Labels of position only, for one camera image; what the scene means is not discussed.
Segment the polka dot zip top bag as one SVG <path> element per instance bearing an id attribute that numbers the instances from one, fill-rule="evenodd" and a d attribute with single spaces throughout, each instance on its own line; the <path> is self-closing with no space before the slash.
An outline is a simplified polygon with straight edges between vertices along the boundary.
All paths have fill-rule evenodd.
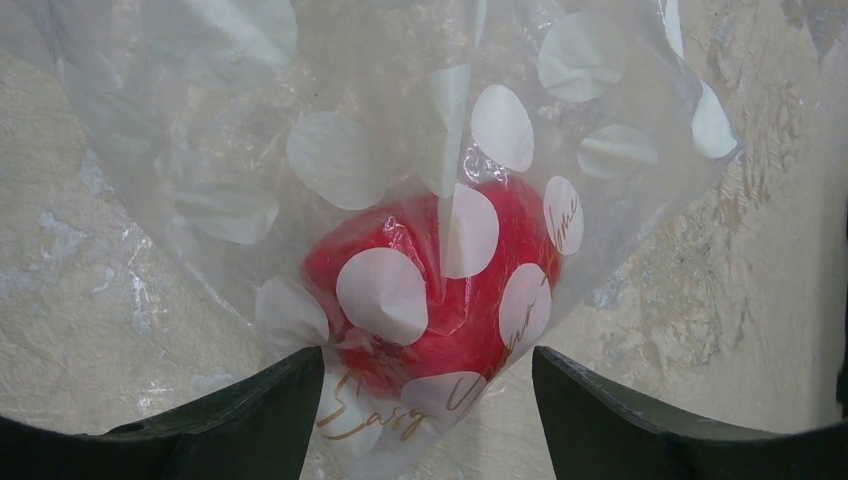
<path id="1" fill-rule="evenodd" d="M 3 47 L 51 66 L 127 213 L 283 357 L 325 361 L 319 439 L 348 477 L 399 474 L 461 422 L 673 211 L 739 152 L 686 64 L 675 1 L 5 1 Z M 515 176 L 563 257 L 509 277 L 519 350 L 487 381 L 455 372 L 369 393 L 302 278 L 342 223 L 432 194 L 439 267 L 491 261 L 498 220 L 472 187 Z M 356 255 L 337 284 L 367 334 L 428 321 L 404 255 Z"/>

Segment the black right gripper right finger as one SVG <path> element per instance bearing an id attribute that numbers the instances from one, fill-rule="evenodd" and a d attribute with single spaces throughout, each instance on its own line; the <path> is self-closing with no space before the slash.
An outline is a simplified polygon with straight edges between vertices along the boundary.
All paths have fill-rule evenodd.
<path id="1" fill-rule="evenodd" d="M 537 346 L 532 378 L 558 479 L 844 479 L 847 423 L 778 434 L 704 417 Z"/>

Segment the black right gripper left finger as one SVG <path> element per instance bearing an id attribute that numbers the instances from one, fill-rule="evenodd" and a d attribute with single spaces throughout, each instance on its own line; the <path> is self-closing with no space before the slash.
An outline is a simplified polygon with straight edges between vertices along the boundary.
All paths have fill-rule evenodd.
<path id="1" fill-rule="evenodd" d="M 221 390 L 101 435 L 1 420 L 4 479 L 297 479 L 324 378 L 310 347 Z"/>

